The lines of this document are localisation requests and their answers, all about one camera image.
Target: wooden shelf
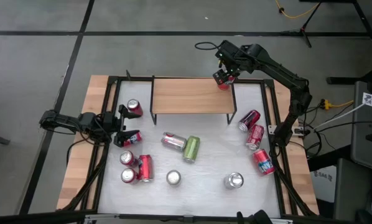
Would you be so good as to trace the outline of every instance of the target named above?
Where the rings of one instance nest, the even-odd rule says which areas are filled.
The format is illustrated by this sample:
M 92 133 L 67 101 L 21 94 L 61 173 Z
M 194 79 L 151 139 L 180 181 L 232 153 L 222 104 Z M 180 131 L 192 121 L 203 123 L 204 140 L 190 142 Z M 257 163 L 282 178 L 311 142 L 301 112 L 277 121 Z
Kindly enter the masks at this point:
M 235 112 L 232 87 L 220 90 L 213 78 L 155 78 L 153 114 Z

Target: wooden table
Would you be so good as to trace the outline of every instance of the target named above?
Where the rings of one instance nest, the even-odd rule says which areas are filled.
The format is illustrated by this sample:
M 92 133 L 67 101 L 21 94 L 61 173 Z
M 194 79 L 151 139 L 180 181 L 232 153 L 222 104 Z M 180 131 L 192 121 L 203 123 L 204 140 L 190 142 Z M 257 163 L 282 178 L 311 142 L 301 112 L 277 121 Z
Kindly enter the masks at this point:
M 101 107 L 106 92 L 108 78 L 109 76 L 106 75 L 91 76 L 90 84 L 87 89 L 84 105 L 82 108 L 82 113 L 85 112 L 93 112 L 96 114 L 101 113 Z M 281 120 L 284 120 L 288 114 L 290 91 L 276 81 L 274 82 L 274 85 L 276 91 L 276 98 L 278 102 L 277 105 L 279 108 L 279 114 Z M 114 90 L 115 85 L 113 85 L 113 87 L 111 88 L 111 93 L 114 93 Z M 274 119 L 274 110 L 273 105 L 271 103 L 271 92 L 269 88 L 266 88 L 266 94 L 271 121 L 272 123 L 276 123 Z M 111 105 L 113 104 L 113 95 L 114 94 L 110 94 L 107 105 L 108 110 L 110 110 Z M 76 136 L 75 141 L 78 141 L 80 139 L 81 139 L 80 136 Z M 292 137 L 291 141 L 303 144 L 301 138 Z M 58 199 L 57 208 L 62 208 L 66 206 L 84 184 L 88 173 L 88 166 L 91 161 L 92 149 L 93 146 L 85 142 L 73 146 L 65 178 L 63 181 L 62 190 Z M 304 149 L 292 143 L 290 143 L 286 147 L 286 149 L 294 188 L 301 196 L 302 200 L 309 206 L 309 208 L 316 214 L 319 214 L 315 193 L 312 186 L 312 179 L 310 178 L 310 172 L 307 165 Z M 91 187 L 89 200 L 86 205 L 86 208 L 92 208 L 96 188 L 95 184 L 96 181 Z M 284 186 L 282 186 L 282 191 L 284 197 L 284 204 L 286 207 L 286 213 L 291 214 L 289 197 L 287 190 Z

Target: wooden board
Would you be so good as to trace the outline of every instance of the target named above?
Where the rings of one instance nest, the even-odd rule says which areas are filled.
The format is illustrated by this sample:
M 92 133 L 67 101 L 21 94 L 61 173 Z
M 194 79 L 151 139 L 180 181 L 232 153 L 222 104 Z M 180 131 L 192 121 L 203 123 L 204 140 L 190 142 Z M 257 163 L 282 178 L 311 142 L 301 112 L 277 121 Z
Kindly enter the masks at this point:
M 213 78 L 156 78 L 154 114 L 233 113 L 231 88 L 220 90 Z
M 84 106 L 82 112 L 91 111 L 94 113 L 100 113 L 101 106 L 103 103 L 103 98 L 105 96 L 106 84 L 107 84 L 108 76 L 106 75 L 92 75 L 90 84 L 87 90 L 87 94 L 84 101 Z M 278 82 L 274 82 L 275 84 L 275 91 L 276 91 L 276 98 L 277 104 L 279 107 L 280 117 L 284 120 L 288 114 L 288 107 L 289 107 L 289 99 L 290 99 L 290 92 L 289 90 L 281 85 Z M 267 88 L 267 97 L 268 97 L 268 105 L 270 111 L 270 117 L 272 122 L 274 123 L 274 111 L 273 106 L 271 103 L 271 95 L 270 91 Z M 110 94 L 109 97 L 109 105 L 113 102 L 113 94 Z M 291 141 L 300 143 L 303 145 L 301 138 L 292 137 Z M 62 208 L 67 205 L 68 202 L 77 194 L 80 187 L 84 184 L 86 180 L 86 173 L 88 172 L 88 166 L 90 163 L 91 152 L 93 146 L 85 143 L 76 145 L 72 149 L 72 153 L 70 154 L 70 160 L 68 163 L 68 167 L 66 170 L 65 178 L 62 185 L 62 191 L 60 193 L 57 208 Z M 305 156 L 305 151 L 300 146 L 290 143 L 287 147 L 287 155 L 291 170 L 292 176 L 292 183 L 302 197 L 304 202 L 309 206 L 309 208 L 319 214 L 319 210 L 317 208 L 317 203 L 315 199 L 315 193 L 313 190 L 312 179 L 310 178 L 310 172 L 307 165 L 307 160 Z M 286 213 L 290 214 L 290 205 L 289 205 L 289 198 L 288 193 L 285 187 L 283 186 L 283 196 L 284 196 L 284 203 L 286 206 Z M 93 198 L 94 190 L 91 190 L 89 198 Z M 87 208 L 91 208 L 91 200 L 88 202 Z

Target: silver soda can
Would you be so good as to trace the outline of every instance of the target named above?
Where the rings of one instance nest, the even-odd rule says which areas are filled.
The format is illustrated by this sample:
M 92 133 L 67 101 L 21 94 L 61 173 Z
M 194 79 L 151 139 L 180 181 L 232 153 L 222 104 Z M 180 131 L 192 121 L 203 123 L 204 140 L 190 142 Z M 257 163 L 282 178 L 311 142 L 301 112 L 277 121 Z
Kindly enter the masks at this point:
M 134 154 L 131 153 L 130 151 L 124 151 L 123 153 L 121 153 L 121 155 L 119 156 L 119 161 L 122 164 L 130 167 L 134 167 L 139 164 Z
M 126 168 L 121 173 L 121 180 L 126 184 L 135 184 L 138 182 L 137 172 L 132 168 Z
M 227 189 L 237 189 L 243 186 L 244 178 L 240 173 L 232 172 L 223 179 L 223 182 Z
M 167 182 L 171 186 L 178 186 L 180 184 L 180 173 L 177 170 L 171 170 L 167 174 Z
M 185 149 L 187 139 L 176 134 L 164 132 L 162 134 L 161 142 L 163 145 L 182 152 Z

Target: tripod stand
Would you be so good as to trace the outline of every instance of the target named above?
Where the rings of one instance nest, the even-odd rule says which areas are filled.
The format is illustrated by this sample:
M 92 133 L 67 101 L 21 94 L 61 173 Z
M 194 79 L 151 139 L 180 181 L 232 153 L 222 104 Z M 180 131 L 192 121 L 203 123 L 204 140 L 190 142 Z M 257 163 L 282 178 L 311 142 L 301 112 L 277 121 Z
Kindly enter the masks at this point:
M 283 31 L 283 32 L 281 32 L 281 34 L 282 35 L 289 35 L 289 36 L 292 36 L 292 37 L 302 37 L 304 39 L 305 43 L 308 45 L 308 47 L 312 48 L 312 44 L 310 43 L 309 38 L 305 33 L 305 29 L 308 26 L 308 23 L 309 23 L 310 19 L 316 13 L 316 10 L 321 5 L 321 3 L 322 3 L 322 1 L 320 1 L 317 4 L 316 8 L 313 10 L 313 12 L 309 16 L 309 18 L 306 20 L 306 22 L 304 23 L 304 25 L 302 25 L 302 27 L 300 29 Z

